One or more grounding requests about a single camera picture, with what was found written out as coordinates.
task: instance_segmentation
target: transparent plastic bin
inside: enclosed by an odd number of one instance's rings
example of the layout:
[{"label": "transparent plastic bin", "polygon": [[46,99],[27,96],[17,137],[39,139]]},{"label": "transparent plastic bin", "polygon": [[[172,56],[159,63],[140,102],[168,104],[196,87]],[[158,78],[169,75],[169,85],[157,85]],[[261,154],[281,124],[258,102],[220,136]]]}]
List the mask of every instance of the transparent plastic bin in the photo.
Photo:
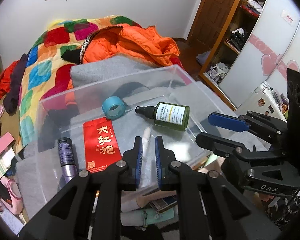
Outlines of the transparent plastic bin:
[{"label": "transparent plastic bin", "polygon": [[[154,153],[156,136],[163,137],[165,147],[174,143],[185,145],[188,148],[187,153],[178,153],[177,158],[180,158],[181,154],[182,161],[193,167],[210,154],[195,143],[198,133],[207,131],[224,138],[233,134],[228,130],[210,126],[207,118],[212,112],[230,115],[234,113],[211,90],[202,83],[195,82],[177,65],[141,71],[68,90],[40,101],[38,106],[38,147],[35,158],[38,181],[46,202],[65,184],[58,157],[57,140],[60,137],[72,139],[78,169],[85,169],[83,124],[104,117],[101,105],[111,96],[118,96],[127,105],[125,114],[112,121],[122,155],[126,150],[133,148],[135,137],[142,137],[145,128],[152,129],[149,150],[142,162],[139,189],[136,192],[123,193],[123,202],[158,187]],[[136,106],[156,106],[160,101],[190,107],[186,131],[155,126],[153,120],[135,113]]]}]

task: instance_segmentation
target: blue gripper pad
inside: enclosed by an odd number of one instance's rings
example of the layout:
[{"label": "blue gripper pad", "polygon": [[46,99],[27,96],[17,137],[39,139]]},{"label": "blue gripper pad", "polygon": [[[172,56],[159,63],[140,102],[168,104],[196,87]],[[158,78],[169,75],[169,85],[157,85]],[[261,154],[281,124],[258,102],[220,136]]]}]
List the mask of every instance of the blue gripper pad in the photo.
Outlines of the blue gripper pad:
[{"label": "blue gripper pad", "polygon": [[209,124],[235,132],[248,131],[249,126],[243,119],[213,112],[208,116]]}]

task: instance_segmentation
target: wooden floor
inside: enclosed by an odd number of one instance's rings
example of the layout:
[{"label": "wooden floor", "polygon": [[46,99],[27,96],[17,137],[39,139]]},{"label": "wooden floor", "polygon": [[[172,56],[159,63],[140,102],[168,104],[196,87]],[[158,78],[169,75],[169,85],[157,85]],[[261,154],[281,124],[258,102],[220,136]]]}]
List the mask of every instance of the wooden floor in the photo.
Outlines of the wooden floor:
[{"label": "wooden floor", "polygon": [[198,51],[196,48],[192,48],[182,41],[177,41],[177,45],[180,50],[179,59],[185,70],[194,80],[202,81],[198,77],[202,66],[196,60],[197,55],[202,53],[202,51]]}]

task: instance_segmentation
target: white bottle label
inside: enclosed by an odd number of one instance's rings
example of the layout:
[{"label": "white bottle label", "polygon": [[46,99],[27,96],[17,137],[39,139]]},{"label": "white bottle label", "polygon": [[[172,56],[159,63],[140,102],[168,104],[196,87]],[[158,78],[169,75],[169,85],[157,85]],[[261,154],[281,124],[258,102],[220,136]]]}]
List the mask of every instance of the white bottle label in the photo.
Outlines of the white bottle label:
[{"label": "white bottle label", "polygon": [[186,108],[184,106],[174,106],[160,103],[158,106],[156,120],[182,125],[183,115]]}]

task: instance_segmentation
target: white suitcase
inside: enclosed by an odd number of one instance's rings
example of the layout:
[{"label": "white suitcase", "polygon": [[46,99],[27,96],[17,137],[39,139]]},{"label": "white suitcase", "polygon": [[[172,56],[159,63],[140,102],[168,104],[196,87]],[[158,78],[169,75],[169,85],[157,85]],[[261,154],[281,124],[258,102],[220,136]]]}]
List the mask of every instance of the white suitcase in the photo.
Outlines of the white suitcase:
[{"label": "white suitcase", "polygon": [[249,98],[235,111],[237,115],[247,114],[253,111],[260,114],[270,115],[286,122],[282,113],[281,100],[267,82],[262,82]]}]

